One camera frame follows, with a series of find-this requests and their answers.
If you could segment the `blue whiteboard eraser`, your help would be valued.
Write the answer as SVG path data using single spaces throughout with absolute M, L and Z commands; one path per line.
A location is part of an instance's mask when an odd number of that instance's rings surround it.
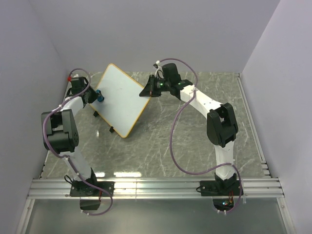
M 96 93 L 97 93 L 97 101 L 98 102 L 103 102 L 104 101 L 104 96 L 102 95 L 101 90 L 97 89 Z

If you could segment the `yellow framed whiteboard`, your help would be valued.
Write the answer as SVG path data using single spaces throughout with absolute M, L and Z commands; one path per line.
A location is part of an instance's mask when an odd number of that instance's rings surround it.
M 126 138 L 150 100 L 150 97 L 139 96 L 143 88 L 136 80 L 110 63 L 97 85 L 104 101 L 95 101 L 91 107 L 120 137 Z

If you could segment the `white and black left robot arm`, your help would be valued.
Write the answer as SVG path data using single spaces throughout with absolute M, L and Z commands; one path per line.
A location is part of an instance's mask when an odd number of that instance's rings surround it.
M 61 157 L 71 169 L 73 176 L 65 176 L 66 182 L 72 186 L 72 191 L 81 195 L 93 196 L 98 192 L 97 178 L 93 169 L 82 156 L 75 115 L 87 104 L 91 104 L 101 96 L 90 85 L 85 77 L 69 77 L 71 88 L 66 93 L 66 103 L 59 111 L 43 112 L 41 122 L 53 151 Z

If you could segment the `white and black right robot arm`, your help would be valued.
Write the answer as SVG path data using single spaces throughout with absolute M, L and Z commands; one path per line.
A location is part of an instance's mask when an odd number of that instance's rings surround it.
M 199 91 L 196 85 L 182 79 L 174 63 L 154 64 L 156 72 L 149 76 L 148 82 L 140 92 L 140 97 L 157 98 L 163 92 L 191 105 L 206 118 L 206 133 L 214 145 L 216 163 L 215 189 L 221 195 L 232 190 L 237 180 L 234 163 L 234 141 L 238 132 L 233 106 L 222 104 Z

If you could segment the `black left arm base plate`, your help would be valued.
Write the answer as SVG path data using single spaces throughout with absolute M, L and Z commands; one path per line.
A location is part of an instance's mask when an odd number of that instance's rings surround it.
M 115 183 L 113 181 L 98 181 L 95 183 L 94 188 L 85 184 L 82 181 L 74 181 L 71 190 L 70 197 L 109 197 L 113 195 Z

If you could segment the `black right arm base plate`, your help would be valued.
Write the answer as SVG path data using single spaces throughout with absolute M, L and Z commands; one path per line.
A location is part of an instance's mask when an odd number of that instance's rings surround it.
M 240 189 L 241 186 L 238 180 L 234 182 L 202 180 L 199 182 L 199 187 L 196 188 L 196 191 L 201 196 L 238 196 Z

